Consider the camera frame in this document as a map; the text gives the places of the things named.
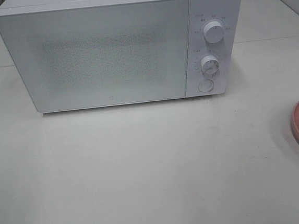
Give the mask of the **white microwave oven body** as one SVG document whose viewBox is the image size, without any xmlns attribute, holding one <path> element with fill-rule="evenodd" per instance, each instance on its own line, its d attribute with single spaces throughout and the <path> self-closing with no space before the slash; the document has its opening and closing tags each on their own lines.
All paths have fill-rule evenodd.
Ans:
<svg viewBox="0 0 299 224">
<path fill-rule="evenodd" d="M 156 1 L 163 0 L 6 0 L 0 6 L 0 17 Z M 189 0 L 186 94 L 178 99 L 225 92 L 240 5 L 241 0 Z M 212 20 L 220 20 L 225 28 L 224 38 L 213 44 L 205 40 L 202 31 L 204 25 Z M 220 63 L 219 70 L 213 75 L 204 74 L 200 68 L 201 59 L 207 55 L 214 55 Z M 203 93 L 198 90 L 198 84 L 205 79 L 213 81 L 214 88 L 211 92 Z"/>
</svg>

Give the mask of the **white microwave door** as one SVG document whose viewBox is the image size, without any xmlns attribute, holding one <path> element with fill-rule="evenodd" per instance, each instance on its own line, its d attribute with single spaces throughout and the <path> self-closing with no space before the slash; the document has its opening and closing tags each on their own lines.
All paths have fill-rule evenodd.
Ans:
<svg viewBox="0 0 299 224">
<path fill-rule="evenodd" d="M 185 97 L 189 0 L 0 17 L 40 113 Z"/>
</svg>

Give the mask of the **lower white timer knob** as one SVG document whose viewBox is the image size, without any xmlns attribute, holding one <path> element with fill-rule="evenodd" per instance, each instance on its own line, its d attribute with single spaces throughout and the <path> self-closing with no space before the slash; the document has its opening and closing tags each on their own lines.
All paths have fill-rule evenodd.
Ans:
<svg viewBox="0 0 299 224">
<path fill-rule="evenodd" d="M 220 63 L 214 55 L 207 55 L 200 61 L 200 68 L 206 75 L 213 75 L 219 70 Z"/>
</svg>

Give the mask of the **upper white power knob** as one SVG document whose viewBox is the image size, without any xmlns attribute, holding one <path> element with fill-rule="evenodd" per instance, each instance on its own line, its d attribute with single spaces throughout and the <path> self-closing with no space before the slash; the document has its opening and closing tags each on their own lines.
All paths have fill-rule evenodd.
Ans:
<svg viewBox="0 0 299 224">
<path fill-rule="evenodd" d="M 224 38 L 225 28 L 220 20 L 207 22 L 203 29 L 204 38 L 208 43 L 218 43 Z"/>
</svg>

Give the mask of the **round white door button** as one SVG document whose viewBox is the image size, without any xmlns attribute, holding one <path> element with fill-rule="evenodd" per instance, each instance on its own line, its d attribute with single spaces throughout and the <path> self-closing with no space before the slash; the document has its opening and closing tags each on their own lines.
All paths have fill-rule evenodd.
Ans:
<svg viewBox="0 0 299 224">
<path fill-rule="evenodd" d="M 202 80 L 198 84 L 198 90 L 203 93 L 211 92 L 213 88 L 214 88 L 213 81 L 210 79 Z"/>
</svg>

